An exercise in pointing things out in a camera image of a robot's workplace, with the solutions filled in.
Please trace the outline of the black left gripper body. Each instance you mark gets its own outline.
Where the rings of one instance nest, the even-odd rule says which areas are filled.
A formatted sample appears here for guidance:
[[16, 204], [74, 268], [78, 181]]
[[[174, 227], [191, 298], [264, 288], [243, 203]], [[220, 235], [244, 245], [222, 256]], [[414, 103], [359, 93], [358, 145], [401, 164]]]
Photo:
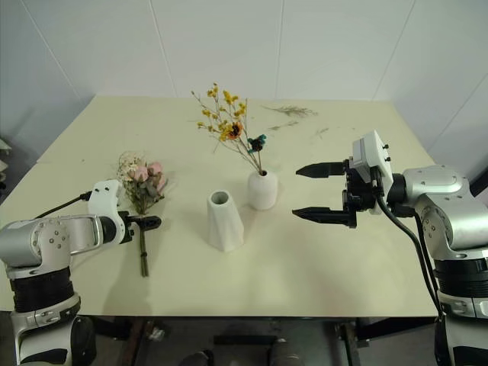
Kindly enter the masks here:
[[139, 217], [130, 215], [130, 212], [127, 210], [119, 210], [118, 214], [124, 223], [124, 238], [132, 238], [134, 235], [132, 225], [138, 224], [140, 220]]

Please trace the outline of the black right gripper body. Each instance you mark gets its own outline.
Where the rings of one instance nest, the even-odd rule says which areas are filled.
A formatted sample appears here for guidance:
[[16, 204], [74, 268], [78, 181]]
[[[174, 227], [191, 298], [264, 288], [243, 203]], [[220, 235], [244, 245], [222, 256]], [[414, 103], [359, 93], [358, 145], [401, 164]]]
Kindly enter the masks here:
[[370, 168], [371, 180], [365, 182], [359, 172], [351, 167], [351, 160], [343, 161], [346, 178], [345, 190], [342, 191], [343, 210], [348, 214], [346, 226], [357, 226], [357, 212], [373, 210], [377, 205], [377, 198], [383, 196], [383, 183], [380, 170], [377, 167]]

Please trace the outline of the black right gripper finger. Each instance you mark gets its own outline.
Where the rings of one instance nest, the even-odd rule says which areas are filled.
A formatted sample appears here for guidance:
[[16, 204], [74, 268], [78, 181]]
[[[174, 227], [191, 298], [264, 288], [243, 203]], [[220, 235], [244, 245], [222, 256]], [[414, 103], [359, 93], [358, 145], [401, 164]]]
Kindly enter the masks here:
[[344, 175], [345, 164], [343, 162], [320, 162], [306, 165], [296, 171], [296, 175], [308, 178], [328, 178], [329, 176]]
[[351, 216], [346, 210], [331, 210], [329, 207], [305, 207], [292, 210], [292, 214], [315, 223], [335, 224], [350, 227]]

